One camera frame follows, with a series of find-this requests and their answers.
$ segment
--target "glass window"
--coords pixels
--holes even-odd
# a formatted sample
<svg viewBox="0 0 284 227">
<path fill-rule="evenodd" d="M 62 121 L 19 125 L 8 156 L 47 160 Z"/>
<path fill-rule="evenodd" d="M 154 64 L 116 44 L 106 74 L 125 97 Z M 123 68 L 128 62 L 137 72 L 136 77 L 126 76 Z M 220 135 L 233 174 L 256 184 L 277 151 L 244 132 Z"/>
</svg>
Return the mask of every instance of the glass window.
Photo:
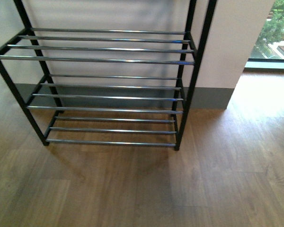
<svg viewBox="0 0 284 227">
<path fill-rule="evenodd" d="M 284 61 L 284 0 L 276 0 L 250 58 Z"/>
</svg>

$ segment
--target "green foliage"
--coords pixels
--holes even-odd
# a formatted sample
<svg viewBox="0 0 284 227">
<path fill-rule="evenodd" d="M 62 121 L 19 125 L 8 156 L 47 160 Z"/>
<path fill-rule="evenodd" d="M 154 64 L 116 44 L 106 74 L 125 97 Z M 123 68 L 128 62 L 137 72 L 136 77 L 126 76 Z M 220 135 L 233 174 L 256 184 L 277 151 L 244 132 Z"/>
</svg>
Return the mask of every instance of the green foliage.
<svg viewBox="0 0 284 227">
<path fill-rule="evenodd" d="M 257 39 L 256 46 L 261 48 L 265 44 L 280 42 L 284 38 L 284 18 L 274 13 L 270 21 L 266 21 Z"/>
<path fill-rule="evenodd" d="M 272 9 L 281 9 L 284 10 L 284 0 L 276 0 Z"/>
</svg>

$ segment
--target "floor plank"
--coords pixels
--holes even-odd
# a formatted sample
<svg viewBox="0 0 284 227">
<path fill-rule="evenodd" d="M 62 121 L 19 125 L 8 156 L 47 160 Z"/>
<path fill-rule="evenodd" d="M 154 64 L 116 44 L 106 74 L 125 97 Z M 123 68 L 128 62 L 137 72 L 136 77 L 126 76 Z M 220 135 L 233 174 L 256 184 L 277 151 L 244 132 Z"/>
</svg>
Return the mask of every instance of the floor plank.
<svg viewBox="0 0 284 227">
<path fill-rule="evenodd" d="M 34 117 L 45 128 L 51 114 Z M 149 135 L 64 135 L 155 141 Z M 178 152 L 44 147 L 0 77 L 0 227 L 11 226 L 284 226 L 284 74 L 243 74 L 227 110 L 192 110 Z"/>
</svg>

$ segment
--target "white wall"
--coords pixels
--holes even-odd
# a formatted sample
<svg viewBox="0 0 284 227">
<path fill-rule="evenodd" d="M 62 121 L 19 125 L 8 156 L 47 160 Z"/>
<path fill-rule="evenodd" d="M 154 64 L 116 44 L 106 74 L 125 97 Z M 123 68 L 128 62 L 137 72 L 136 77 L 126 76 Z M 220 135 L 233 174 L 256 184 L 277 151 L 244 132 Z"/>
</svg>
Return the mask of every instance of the white wall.
<svg viewBox="0 0 284 227">
<path fill-rule="evenodd" d="M 245 63 L 252 50 L 257 36 L 263 26 L 266 16 L 274 0 L 218 0 L 216 13 L 213 19 L 210 37 L 204 53 L 197 87 L 225 87 L 235 88 L 236 83 L 244 69 Z M 185 26 L 188 0 L 24 0 L 24 5 L 31 18 L 33 26 L 57 28 L 102 28 L 102 29 L 132 29 L 132 30 L 170 30 L 181 31 Z M 4 30 L 13 31 L 10 34 L 0 33 L 0 40 L 11 37 L 18 31 L 21 23 L 11 9 L 12 0 L 0 0 L 0 22 L 2 18 L 12 22 L 12 26 L 5 26 Z M 197 42 L 204 19 L 207 1 L 199 0 L 193 23 L 193 37 Z M 100 46 L 113 46 L 102 43 Z M 118 46 L 128 47 L 128 43 L 118 43 Z M 135 44 L 134 47 L 144 48 L 170 48 L 169 44 L 159 46 L 149 44 Z M 21 54 L 23 51 L 12 51 L 10 54 Z M 125 56 L 123 53 L 75 53 L 75 52 L 47 52 L 49 56 L 82 56 L 103 58 L 137 58 L 147 59 L 177 59 L 178 55 L 153 55 L 137 53 Z M 36 66 L 37 62 L 4 61 L 13 74 L 16 83 L 35 83 L 42 72 Z M 176 66 L 165 65 L 137 65 L 137 64 L 93 64 L 51 62 L 49 64 L 53 73 L 67 74 L 100 74 L 100 75 L 139 75 L 139 76 L 173 76 L 177 72 Z M 189 84 L 191 67 L 185 70 L 185 86 Z M 129 84 L 132 80 L 118 81 L 119 84 Z M 103 80 L 93 80 L 93 83 L 104 84 Z M 161 81 L 148 81 L 151 85 L 168 85 Z"/>
<path fill-rule="evenodd" d="M 218 0 L 197 87 L 235 88 L 275 0 Z M 198 40 L 205 1 L 199 1 L 193 31 Z"/>
</svg>

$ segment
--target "rack shelf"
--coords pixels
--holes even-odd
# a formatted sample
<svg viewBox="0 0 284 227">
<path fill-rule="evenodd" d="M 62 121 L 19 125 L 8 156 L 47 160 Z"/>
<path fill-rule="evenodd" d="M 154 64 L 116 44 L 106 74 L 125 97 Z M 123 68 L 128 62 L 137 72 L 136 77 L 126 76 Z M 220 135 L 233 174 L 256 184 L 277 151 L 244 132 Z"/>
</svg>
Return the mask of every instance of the rack shelf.
<svg viewBox="0 0 284 227">
<path fill-rule="evenodd" d="M 180 143 L 182 140 L 184 127 L 187 120 L 187 115 L 191 105 L 193 92 L 195 88 L 195 83 L 201 66 L 201 61 L 213 18 L 213 12 L 216 5 L 216 0 L 210 0 L 208 4 L 207 13 L 205 16 L 204 27 L 201 34 L 201 40 L 198 48 L 196 48 L 195 43 L 191 34 L 191 25 L 194 16 L 196 0 L 191 0 L 188 9 L 188 16 L 186 21 L 185 31 L 180 32 L 171 32 L 171 31 L 132 31 L 132 30 L 102 30 L 102 29 L 55 29 L 55 28 L 36 28 L 32 27 L 23 6 L 21 0 L 14 0 L 14 3 L 19 11 L 22 22 L 25 25 L 25 29 L 20 31 L 9 41 L 7 41 L 2 47 L 0 47 L 0 73 L 5 79 L 7 85 L 15 96 L 16 100 L 20 104 L 23 112 L 27 116 L 28 120 L 35 129 L 37 135 L 44 145 L 49 143 L 69 143 L 69 144 L 90 144 L 90 145 L 119 145 L 119 146 L 153 146 L 153 147 L 173 147 L 175 150 L 179 150 Z M 46 32 L 49 35 L 36 35 L 35 32 Z M 56 33 L 65 33 L 66 35 L 57 36 Z M 85 36 L 72 36 L 67 34 L 69 33 L 79 33 L 85 34 Z M 105 37 L 107 34 L 124 34 L 129 35 L 128 38 L 111 38 Z M 132 38 L 131 35 L 143 35 L 141 38 Z M 151 35 L 162 36 L 162 38 L 152 38 Z M 177 39 L 166 39 L 166 35 L 177 36 Z M 18 44 L 21 40 L 29 40 L 31 45 L 20 45 Z M 55 41 L 54 44 L 40 45 L 39 41 Z M 78 42 L 88 42 L 90 46 L 80 47 Z M 174 46 L 174 48 L 161 49 L 153 48 L 136 48 L 135 46 L 130 48 L 115 47 L 116 44 L 108 47 L 98 47 L 97 43 L 145 43 L 145 44 L 169 44 Z M 8 51 L 13 49 L 22 49 L 22 50 L 34 50 L 35 55 L 9 55 Z M 156 54 L 179 54 L 180 58 L 178 60 L 161 60 L 161 59 L 136 59 L 136 58 L 98 58 L 98 57 L 65 57 L 65 56 L 47 56 L 46 52 L 55 51 L 71 51 L 71 52 L 123 52 L 123 53 L 151 53 L 153 56 Z M 186 60 L 186 56 L 191 55 L 191 59 Z M 44 72 L 44 76 L 41 78 L 39 83 L 36 85 L 35 89 L 25 101 L 20 95 L 17 87 L 11 80 L 8 72 L 6 71 L 2 60 L 9 61 L 38 61 Z M 176 65 L 178 66 L 178 73 L 175 77 L 151 77 L 151 76 L 126 76 L 126 75 L 64 75 L 64 74 L 52 74 L 48 67 L 47 62 L 49 61 L 69 61 L 69 62 L 96 62 L 96 63 L 118 63 L 118 64 L 158 64 L 158 65 Z M 182 75 L 184 67 L 193 67 L 193 73 L 191 77 L 191 82 L 187 94 L 182 82 Z M 65 79 L 76 79 L 78 84 L 73 83 L 55 83 L 55 79 L 65 78 Z M 87 85 L 84 83 L 79 83 L 80 79 L 106 79 L 108 85 Z M 129 85 L 111 85 L 112 80 L 120 79 L 129 79 L 131 81 L 136 81 L 132 86 Z M 146 86 L 139 84 L 139 81 L 147 80 L 162 80 L 173 82 L 172 86 Z M 63 93 L 60 92 L 60 88 L 69 88 L 69 90 L 80 91 L 81 89 L 109 89 L 111 92 L 108 92 L 106 95 L 99 94 L 78 94 L 75 92 Z M 44 88 L 48 88 L 51 93 L 47 94 L 42 92 Z M 115 95 L 113 91 L 118 90 L 129 90 L 133 95 L 130 96 L 121 96 Z M 156 96 L 150 93 L 150 91 L 165 91 L 169 92 L 169 96 Z M 35 105 L 33 104 L 36 98 L 51 98 L 54 100 L 55 105 Z M 138 108 L 135 105 L 130 105 L 127 108 L 119 107 L 106 107 L 106 106 L 71 106 L 66 105 L 65 100 L 113 100 L 116 102 L 119 101 L 135 101 L 138 102 L 159 102 L 157 108 Z M 54 111 L 52 119 L 50 120 L 46 131 L 43 133 L 36 123 L 31 111 L 32 110 L 47 110 Z M 100 116 L 80 116 L 73 115 L 77 112 L 84 113 L 108 113 L 111 114 L 110 117 Z M 116 117 L 115 114 L 127 114 L 126 117 Z M 94 128 L 94 127 L 73 127 L 67 125 L 68 122 L 106 122 L 113 123 L 122 123 L 127 125 L 127 128 Z M 134 124 L 135 127 L 128 129 L 128 126 Z M 148 125 L 155 124 L 156 127 L 150 127 L 147 129 Z M 119 133 L 119 134 L 137 134 L 137 135 L 164 135 L 172 136 L 172 139 L 162 140 L 161 142 L 127 142 L 127 141 L 98 141 L 98 140 L 73 140 L 69 138 L 55 138 L 50 137 L 52 133 L 59 132 L 83 132 L 83 133 Z"/>
</svg>

